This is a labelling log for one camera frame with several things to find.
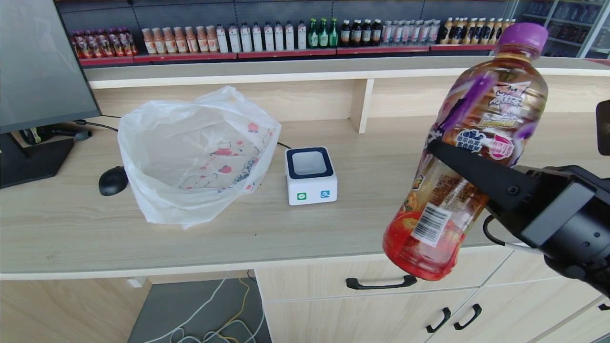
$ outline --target robotic arm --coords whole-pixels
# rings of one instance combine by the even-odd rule
[[[610,100],[598,105],[597,119],[599,151],[609,155]],[[441,140],[428,151],[485,193],[493,218],[542,252],[551,269],[610,297],[610,179],[576,165],[511,169]],[[488,238],[502,244],[486,224]]]

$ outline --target drawer handle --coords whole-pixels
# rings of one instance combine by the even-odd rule
[[[417,282],[417,279],[413,275],[405,275],[404,282],[401,284],[388,284],[385,286],[363,286],[358,282],[357,278],[345,279],[345,285],[351,289],[390,289],[390,288],[402,288],[413,286]]]
[[[475,315],[472,316],[472,318],[470,318],[470,320],[466,324],[460,325],[460,323],[458,323],[458,322],[453,323],[453,327],[455,327],[456,330],[465,329],[467,326],[470,325],[470,323],[474,322],[475,319],[481,315],[481,312],[483,312],[483,309],[481,308],[481,305],[479,305],[479,304],[472,305],[472,309],[475,310]]]
[[[438,329],[440,329],[440,327],[447,323],[447,320],[449,320],[449,317],[451,317],[451,310],[449,310],[449,307],[443,308],[443,314],[445,315],[445,318],[443,318],[443,321],[440,322],[439,326],[432,328],[432,325],[428,325],[426,327],[426,331],[428,333],[435,333],[438,331]]]

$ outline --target purple bottle cap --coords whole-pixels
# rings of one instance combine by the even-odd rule
[[[518,23],[507,27],[502,32],[502,36],[498,40],[498,46],[521,44],[531,46],[540,53],[544,43],[547,42],[547,38],[548,32],[544,27],[534,23]]]

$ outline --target barcode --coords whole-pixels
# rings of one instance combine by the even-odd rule
[[[450,216],[450,211],[440,209],[433,204],[426,205],[419,222],[411,232],[411,236],[425,244],[436,247]]]

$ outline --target monitor stand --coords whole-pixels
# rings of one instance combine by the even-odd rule
[[[74,139],[23,148],[11,134],[0,134],[0,189],[52,178],[74,146]]]

